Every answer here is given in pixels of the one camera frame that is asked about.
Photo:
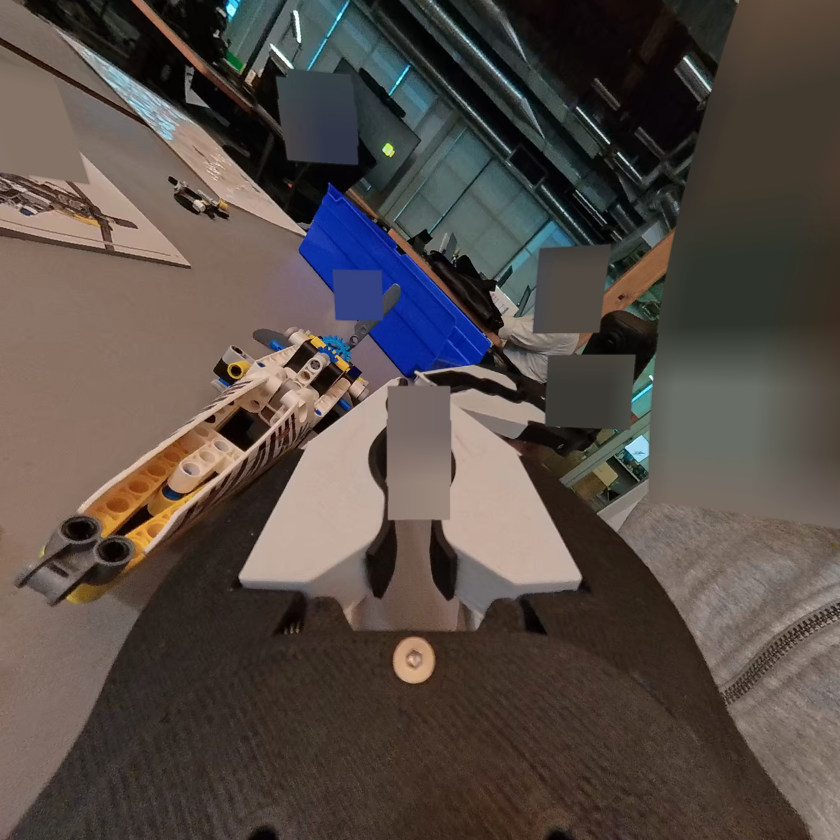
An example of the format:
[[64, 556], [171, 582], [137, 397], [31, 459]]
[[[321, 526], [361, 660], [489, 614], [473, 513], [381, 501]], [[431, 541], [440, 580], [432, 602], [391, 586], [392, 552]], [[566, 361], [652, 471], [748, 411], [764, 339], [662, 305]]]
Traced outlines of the black jacket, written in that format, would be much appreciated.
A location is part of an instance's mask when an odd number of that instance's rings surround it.
[[468, 257], [458, 257], [453, 263], [444, 254], [433, 250], [427, 255], [427, 263], [457, 300], [476, 317], [482, 329], [499, 332], [504, 323], [490, 294], [494, 286], [479, 275]]

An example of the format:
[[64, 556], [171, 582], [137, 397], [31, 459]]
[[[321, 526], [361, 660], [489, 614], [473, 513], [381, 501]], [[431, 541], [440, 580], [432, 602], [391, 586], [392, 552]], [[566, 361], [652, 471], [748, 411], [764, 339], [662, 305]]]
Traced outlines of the blue plastic bin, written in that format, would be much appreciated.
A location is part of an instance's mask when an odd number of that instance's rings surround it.
[[333, 185], [299, 252], [330, 289], [335, 270], [379, 270], [384, 291], [393, 284], [401, 288], [399, 301], [371, 337], [404, 375], [477, 364], [488, 352], [488, 337]]

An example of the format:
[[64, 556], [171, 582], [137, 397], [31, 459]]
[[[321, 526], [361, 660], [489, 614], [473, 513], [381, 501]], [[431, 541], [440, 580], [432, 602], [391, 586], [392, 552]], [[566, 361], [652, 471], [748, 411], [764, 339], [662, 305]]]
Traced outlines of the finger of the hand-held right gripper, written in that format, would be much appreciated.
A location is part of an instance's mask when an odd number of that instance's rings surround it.
[[454, 395], [474, 392], [509, 403], [527, 403], [529, 393], [508, 373], [481, 365], [458, 366], [416, 374], [419, 383], [447, 387]]
[[452, 392], [451, 401], [491, 432], [520, 438], [529, 423], [544, 424], [544, 411], [529, 402], [511, 402], [483, 392]]

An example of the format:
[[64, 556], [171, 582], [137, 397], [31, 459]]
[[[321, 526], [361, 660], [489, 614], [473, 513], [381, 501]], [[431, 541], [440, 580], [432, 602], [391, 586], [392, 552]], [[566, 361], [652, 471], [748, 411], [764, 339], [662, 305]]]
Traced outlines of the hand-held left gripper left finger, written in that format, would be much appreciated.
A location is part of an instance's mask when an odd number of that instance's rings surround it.
[[373, 597], [364, 557], [382, 526], [385, 493], [369, 467], [386, 426], [389, 381], [302, 450], [254, 548], [239, 572], [246, 590], [327, 596], [353, 628], [392, 628]]

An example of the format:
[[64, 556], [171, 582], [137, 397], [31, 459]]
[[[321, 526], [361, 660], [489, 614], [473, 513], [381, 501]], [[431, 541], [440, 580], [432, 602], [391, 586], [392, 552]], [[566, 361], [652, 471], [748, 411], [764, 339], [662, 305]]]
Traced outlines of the black office chair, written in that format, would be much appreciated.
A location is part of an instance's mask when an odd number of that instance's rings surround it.
[[658, 327], [625, 310], [611, 311], [602, 317], [600, 329], [583, 346], [581, 355], [632, 355], [633, 378], [638, 380], [655, 357]]

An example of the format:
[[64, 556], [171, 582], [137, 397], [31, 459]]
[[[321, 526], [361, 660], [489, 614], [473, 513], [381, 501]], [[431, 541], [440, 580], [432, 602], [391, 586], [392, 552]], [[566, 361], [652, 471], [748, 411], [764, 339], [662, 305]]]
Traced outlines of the open instruction booklet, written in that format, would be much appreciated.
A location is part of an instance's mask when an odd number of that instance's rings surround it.
[[189, 269], [162, 232], [82, 155], [87, 181], [1, 174], [1, 234]]

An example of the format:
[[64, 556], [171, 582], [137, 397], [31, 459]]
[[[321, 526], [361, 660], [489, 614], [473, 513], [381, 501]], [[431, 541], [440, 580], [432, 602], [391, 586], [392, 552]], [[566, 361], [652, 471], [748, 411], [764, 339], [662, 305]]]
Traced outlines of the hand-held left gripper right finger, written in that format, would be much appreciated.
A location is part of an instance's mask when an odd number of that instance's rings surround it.
[[520, 455], [449, 404], [449, 518], [432, 522], [429, 542], [437, 590], [458, 603], [466, 627], [478, 627], [499, 600], [578, 591], [583, 574]]

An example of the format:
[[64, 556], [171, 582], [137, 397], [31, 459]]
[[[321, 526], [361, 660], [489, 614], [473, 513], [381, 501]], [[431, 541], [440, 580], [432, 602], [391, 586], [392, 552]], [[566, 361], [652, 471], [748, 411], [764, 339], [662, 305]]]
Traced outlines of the small cluster of lego parts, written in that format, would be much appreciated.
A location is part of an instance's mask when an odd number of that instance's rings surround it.
[[209, 218], [230, 218], [228, 205], [223, 199], [211, 197], [171, 175], [167, 181], [172, 186], [174, 200], [191, 213]]

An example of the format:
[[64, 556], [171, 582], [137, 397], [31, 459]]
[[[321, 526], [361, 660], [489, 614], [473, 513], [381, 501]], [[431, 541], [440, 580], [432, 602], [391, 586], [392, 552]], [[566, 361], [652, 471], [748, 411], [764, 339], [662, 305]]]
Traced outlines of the zebra striped lego helicopter model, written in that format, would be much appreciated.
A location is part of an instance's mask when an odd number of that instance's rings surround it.
[[291, 328], [258, 330], [268, 354], [231, 347], [220, 393], [172, 436], [64, 518], [15, 586], [48, 604], [98, 599], [134, 567], [298, 448], [337, 406], [367, 396], [351, 354], [379, 324], [348, 340]]

